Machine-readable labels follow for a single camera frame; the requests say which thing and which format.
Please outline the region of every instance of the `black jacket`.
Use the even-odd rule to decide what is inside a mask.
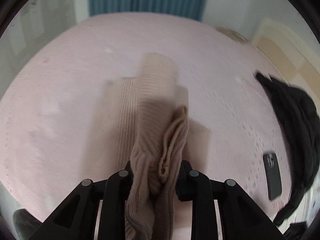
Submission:
[[[274,77],[270,80],[259,72],[256,79],[270,93],[273,109],[290,145],[292,188],[288,203],[273,221],[279,226],[297,209],[319,170],[320,120],[315,104],[305,91]]]

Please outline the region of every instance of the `metal pin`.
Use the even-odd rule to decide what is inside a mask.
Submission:
[[[120,177],[126,177],[128,176],[129,172],[127,172],[126,170],[122,170],[122,171],[119,171],[118,174]]]
[[[236,182],[233,179],[227,179],[227,185],[233,187],[236,185]]]
[[[91,184],[91,180],[90,179],[84,179],[82,182],[81,182],[82,186],[89,186]]]
[[[189,175],[191,177],[198,177],[199,176],[199,172],[196,171],[196,170],[192,170],[192,171],[189,172]]]

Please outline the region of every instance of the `black smartphone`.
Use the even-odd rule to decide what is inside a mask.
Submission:
[[[270,200],[274,200],[282,193],[280,170],[277,156],[274,152],[266,152],[263,154],[263,163],[266,170],[268,196]]]

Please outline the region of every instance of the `pink bedsheet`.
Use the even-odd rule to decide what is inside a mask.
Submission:
[[[108,123],[103,92],[110,80],[135,76],[146,52],[163,54],[179,68],[181,100],[188,100],[191,119],[184,158],[210,179],[235,179],[274,216],[288,201],[291,178],[280,126],[253,72],[278,76],[276,70],[250,44],[200,22],[151,13],[90,18],[21,70],[0,102],[5,187],[43,221],[82,179],[110,176],[108,142],[100,133]],[[266,150],[277,154],[283,186],[273,201],[262,162]],[[179,239],[189,234],[191,203],[176,201],[175,212]]]

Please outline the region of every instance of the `beige sweater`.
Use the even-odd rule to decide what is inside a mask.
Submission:
[[[176,107],[176,79],[172,60],[149,53],[137,78],[113,85],[114,156],[108,166],[120,170],[130,160],[134,174],[125,210],[127,239],[172,237],[175,182],[188,135],[188,110]]]

